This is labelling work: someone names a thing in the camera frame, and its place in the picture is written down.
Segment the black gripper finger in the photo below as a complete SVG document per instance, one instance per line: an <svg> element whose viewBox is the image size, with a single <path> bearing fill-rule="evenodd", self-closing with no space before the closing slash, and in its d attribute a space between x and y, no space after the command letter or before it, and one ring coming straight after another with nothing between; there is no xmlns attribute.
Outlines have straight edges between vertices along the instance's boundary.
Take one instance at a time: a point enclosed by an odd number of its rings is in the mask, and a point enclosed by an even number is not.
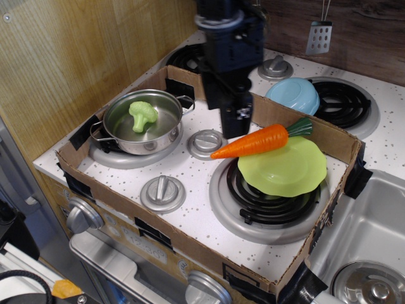
<svg viewBox="0 0 405 304"><path fill-rule="evenodd" d="M220 98L220 115L226 139L244 136L249 132L253 113L253 98L249 92L224 94Z"/></svg>

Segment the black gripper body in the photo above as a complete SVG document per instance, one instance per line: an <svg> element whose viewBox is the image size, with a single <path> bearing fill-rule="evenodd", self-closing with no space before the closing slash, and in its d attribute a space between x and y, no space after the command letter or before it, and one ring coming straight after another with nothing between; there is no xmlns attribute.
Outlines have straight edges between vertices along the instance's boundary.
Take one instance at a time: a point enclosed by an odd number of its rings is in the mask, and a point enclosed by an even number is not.
<svg viewBox="0 0 405 304"><path fill-rule="evenodd" d="M262 14L198 14L205 34L200 71L208 108L246 110L252 106L249 74L263 60Z"/></svg>

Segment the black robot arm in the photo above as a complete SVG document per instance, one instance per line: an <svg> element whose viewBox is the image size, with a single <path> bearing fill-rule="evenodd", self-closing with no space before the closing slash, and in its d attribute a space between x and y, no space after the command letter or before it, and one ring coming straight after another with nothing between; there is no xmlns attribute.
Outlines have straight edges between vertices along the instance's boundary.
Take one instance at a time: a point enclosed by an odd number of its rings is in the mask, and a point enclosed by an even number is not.
<svg viewBox="0 0 405 304"><path fill-rule="evenodd" d="M249 132L250 73L263 62L264 16L249 1L198 1L195 23L204 32L198 64L210 110L220 111L225 138Z"/></svg>

